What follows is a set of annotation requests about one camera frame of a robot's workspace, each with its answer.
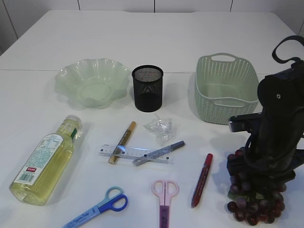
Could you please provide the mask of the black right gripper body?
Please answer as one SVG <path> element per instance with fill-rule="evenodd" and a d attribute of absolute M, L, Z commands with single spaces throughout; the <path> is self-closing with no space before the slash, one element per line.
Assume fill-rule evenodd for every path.
<path fill-rule="evenodd" d="M 297 144 L 304 133 L 304 73 L 282 71 L 258 85 L 263 107 L 259 130 L 250 133 L 241 158 L 227 162 L 229 174 L 245 172 L 267 186 L 295 178 L 304 151 Z"/>

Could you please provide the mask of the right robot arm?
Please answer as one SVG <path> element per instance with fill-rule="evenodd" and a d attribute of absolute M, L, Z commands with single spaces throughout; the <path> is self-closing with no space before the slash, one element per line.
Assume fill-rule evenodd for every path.
<path fill-rule="evenodd" d="M 265 76 L 257 88 L 260 113 L 235 115 L 231 132 L 248 132 L 243 156 L 227 161 L 231 176 L 244 173 L 259 188 L 274 188 L 295 178 L 304 163 L 297 145 L 304 136 L 304 61 L 292 57 L 289 69 Z"/>

